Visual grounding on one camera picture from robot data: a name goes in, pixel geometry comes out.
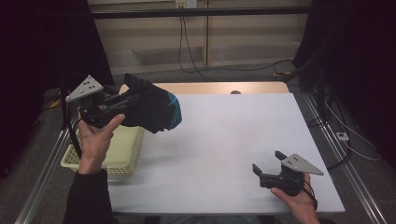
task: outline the table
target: table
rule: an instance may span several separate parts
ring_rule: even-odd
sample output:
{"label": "table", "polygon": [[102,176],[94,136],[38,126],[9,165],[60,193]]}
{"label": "table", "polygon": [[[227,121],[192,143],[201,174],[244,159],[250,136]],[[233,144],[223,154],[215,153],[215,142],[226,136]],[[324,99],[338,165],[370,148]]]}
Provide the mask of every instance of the table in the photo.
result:
{"label": "table", "polygon": [[[109,183],[114,212],[288,213],[286,205],[269,189],[260,188],[259,178],[251,171],[251,164],[256,163],[265,173],[276,175],[280,162],[274,156],[275,150],[288,156],[297,153],[325,173],[312,175],[319,212],[345,211],[300,109],[284,83],[157,86],[177,95],[183,121],[170,132],[144,133],[134,175]],[[242,94],[231,95],[231,91]]]}

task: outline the plastic basket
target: plastic basket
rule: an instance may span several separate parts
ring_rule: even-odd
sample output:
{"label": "plastic basket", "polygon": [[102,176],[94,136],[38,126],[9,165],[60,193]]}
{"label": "plastic basket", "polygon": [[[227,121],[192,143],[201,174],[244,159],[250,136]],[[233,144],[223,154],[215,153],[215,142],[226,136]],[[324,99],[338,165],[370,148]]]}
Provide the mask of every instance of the plastic basket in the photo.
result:
{"label": "plastic basket", "polygon": [[[137,161],[144,129],[141,127],[118,127],[111,138],[110,147],[103,165],[107,168],[109,176],[132,175]],[[73,144],[64,153],[61,161],[62,167],[76,171],[79,166],[79,157]]]}

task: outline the black sleeve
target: black sleeve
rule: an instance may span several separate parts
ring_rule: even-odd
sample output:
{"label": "black sleeve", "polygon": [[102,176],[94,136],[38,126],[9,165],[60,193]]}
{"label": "black sleeve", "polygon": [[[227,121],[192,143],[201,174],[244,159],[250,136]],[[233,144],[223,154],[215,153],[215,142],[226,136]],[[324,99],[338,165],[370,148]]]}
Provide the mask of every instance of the black sleeve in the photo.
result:
{"label": "black sleeve", "polygon": [[76,173],[67,197],[66,223],[119,223],[111,209],[107,190],[107,171],[95,175]]}

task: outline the black backdrop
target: black backdrop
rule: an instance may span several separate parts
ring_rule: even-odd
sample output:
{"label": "black backdrop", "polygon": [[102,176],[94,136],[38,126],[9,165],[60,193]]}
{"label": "black backdrop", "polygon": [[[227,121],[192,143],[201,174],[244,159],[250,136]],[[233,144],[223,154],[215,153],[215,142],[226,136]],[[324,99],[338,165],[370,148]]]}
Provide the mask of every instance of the black backdrop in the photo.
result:
{"label": "black backdrop", "polygon": [[[318,2],[324,1],[314,0],[313,5]],[[308,17],[294,64],[298,67],[318,56],[318,49],[324,46],[319,64],[325,71],[325,80],[335,89],[361,132],[396,168],[396,10],[385,1],[340,3],[333,12]],[[330,41],[323,43],[326,35],[330,35]],[[308,90],[318,81],[318,74],[307,71],[300,80]]]}
{"label": "black backdrop", "polygon": [[12,165],[29,138],[44,92],[59,88],[61,77],[70,90],[87,75],[113,84],[93,19],[46,16],[73,11],[90,9],[80,0],[0,2],[1,172]]}

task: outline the metal bar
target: metal bar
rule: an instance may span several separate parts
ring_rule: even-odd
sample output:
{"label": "metal bar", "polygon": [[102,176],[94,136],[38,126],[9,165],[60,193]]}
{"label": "metal bar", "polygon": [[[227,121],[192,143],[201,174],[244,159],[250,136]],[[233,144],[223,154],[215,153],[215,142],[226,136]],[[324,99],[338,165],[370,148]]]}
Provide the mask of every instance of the metal bar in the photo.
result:
{"label": "metal bar", "polygon": [[86,12],[47,12],[45,16],[90,17],[102,19],[200,17],[200,16],[242,16],[242,15],[284,15],[309,14],[327,10],[327,7],[238,7],[238,8],[183,8],[154,10],[106,10]]}
{"label": "metal bar", "polygon": [[[319,112],[316,110],[315,107],[316,104],[315,99],[312,96],[308,97],[306,94],[304,95],[304,97],[311,109],[312,114],[316,118],[319,118]],[[341,146],[341,144],[338,142],[336,135],[332,131],[330,125],[326,123],[324,125],[320,125],[320,128],[323,131],[324,136],[328,140],[329,145],[337,160],[340,161],[341,159],[343,159],[346,153],[343,147]],[[358,172],[355,170],[355,167],[352,165],[352,163],[349,161],[343,164],[343,169],[346,174],[346,177],[349,180],[349,183],[351,184],[352,188],[355,190],[358,198],[361,201],[362,206],[366,210],[367,215],[372,220],[372,222],[375,224],[388,223],[384,215],[381,213],[381,210],[379,209],[379,206],[376,203],[370,190],[367,189],[366,185],[362,181],[361,177],[359,176]]]}
{"label": "metal bar", "polygon": [[50,182],[52,173],[55,170],[55,167],[59,165],[59,162],[65,153],[68,139],[68,129],[62,130],[59,134],[58,140],[55,143],[55,146],[52,148],[49,158],[47,159],[47,162],[44,165],[39,178],[35,182],[33,190],[30,192],[28,199],[18,214],[15,224],[28,224],[32,221],[35,211],[40,204],[48,183]]}

